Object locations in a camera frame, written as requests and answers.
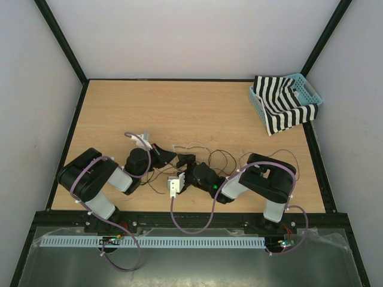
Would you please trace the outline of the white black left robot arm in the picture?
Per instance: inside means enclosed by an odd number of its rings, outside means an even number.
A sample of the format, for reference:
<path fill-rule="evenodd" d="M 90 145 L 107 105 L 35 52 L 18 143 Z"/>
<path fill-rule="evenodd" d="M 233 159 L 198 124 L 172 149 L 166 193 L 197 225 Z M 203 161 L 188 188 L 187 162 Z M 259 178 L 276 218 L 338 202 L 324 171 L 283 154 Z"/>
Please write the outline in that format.
<path fill-rule="evenodd" d="M 120 167 L 113 159 L 89 148 L 61 168 L 56 180 L 73 198 L 99 215 L 99 226 L 110 232 L 120 223 L 120 211 L 103 193 L 104 185 L 110 184 L 125 195 L 132 194 L 146 173 L 165 167 L 176 156 L 175 152 L 152 144 L 148 151 L 142 148 L 131 150 L 125 166 Z"/>

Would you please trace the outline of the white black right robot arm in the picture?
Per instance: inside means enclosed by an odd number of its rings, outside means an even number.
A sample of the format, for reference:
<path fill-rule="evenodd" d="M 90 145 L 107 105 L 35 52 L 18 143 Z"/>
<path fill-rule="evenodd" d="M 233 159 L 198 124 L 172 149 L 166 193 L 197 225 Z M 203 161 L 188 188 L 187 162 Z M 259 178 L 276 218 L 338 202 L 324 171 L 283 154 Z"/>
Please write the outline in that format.
<path fill-rule="evenodd" d="M 282 227 L 282 216 L 296 186 L 297 169 L 286 162 L 260 154 L 250 154 L 246 165 L 234 174 L 220 176 L 207 164 L 187 160 L 187 168 L 168 178 L 171 200 L 189 186 L 207 192 L 213 203 L 227 204 L 242 193 L 252 191 L 264 199 L 262 227 L 270 233 Z"/>

